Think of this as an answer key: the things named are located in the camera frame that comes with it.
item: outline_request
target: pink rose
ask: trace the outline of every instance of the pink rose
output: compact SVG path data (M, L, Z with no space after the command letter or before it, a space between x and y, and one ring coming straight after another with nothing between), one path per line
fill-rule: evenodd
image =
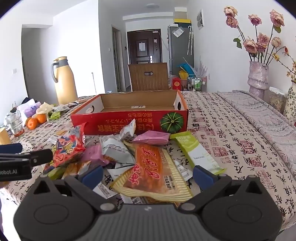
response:
M279 37L274 37L271 41L271 45L277 48L281 45L281 39Z
M224 13L227 17L234 18L237 15L237 10L232 6L227 6L224 8Z
M259 18L256 14L249 15L249 19L254 26L262 24L261 18Z
M246 42L244 42L243 45L247 52L257 53L257 47L253 39L246 39Z
M256 44L256 48L257 48L257 50L258 50L259 52L264 53L265 50L266 50L266 45L263 45L263 44L261 44L261 43L258 42L258 43Z
M257 41L259 43L261 43L262 45L264 45L265 47L267 47L268 45L268 41L269 41L269 37L267 37L266 35L259 33L259 36L257 38Z
M280 26L285 26L284 16L276 12L274 9L270 12L270 19L277 28Z
M238 21L232 17L227 17L226 24L232 28L237 28L237 26L239 25Z

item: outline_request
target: green pumpkin image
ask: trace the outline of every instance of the green pumpkin image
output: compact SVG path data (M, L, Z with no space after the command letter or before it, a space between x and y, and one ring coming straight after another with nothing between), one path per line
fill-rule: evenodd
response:
M162 130L171 134L179 132L182 129L183 124L184 118L177 112L167 113L160 120Z

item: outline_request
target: green leaf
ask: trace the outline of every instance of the green leaf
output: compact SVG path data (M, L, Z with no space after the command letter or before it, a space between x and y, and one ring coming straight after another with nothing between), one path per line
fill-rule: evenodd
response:
M242 44L237 42L237 47L242 49Z
M274 26L274 30L279 34L281 33L281 27Z
M233 40L233 42L237 42L237 43L240 43L240 39L239 38L235 38L234 40Z

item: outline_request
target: brown chair back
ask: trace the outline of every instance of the brown chair back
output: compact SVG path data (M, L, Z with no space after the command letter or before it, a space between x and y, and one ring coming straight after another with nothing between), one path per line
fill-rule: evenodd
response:
M128 65L133 91L168 90L167 63Z

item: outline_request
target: floral patterned vase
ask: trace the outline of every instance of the floral patterned vase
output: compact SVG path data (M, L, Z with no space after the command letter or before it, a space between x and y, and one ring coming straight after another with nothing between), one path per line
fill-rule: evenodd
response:
M264 98L264 91L268 88L268 70L268 66L256 61L250 61L249 92L260 99Z
M296 84L294 82L288 91L284 116L287 117L290 124L294 125L296 117Z

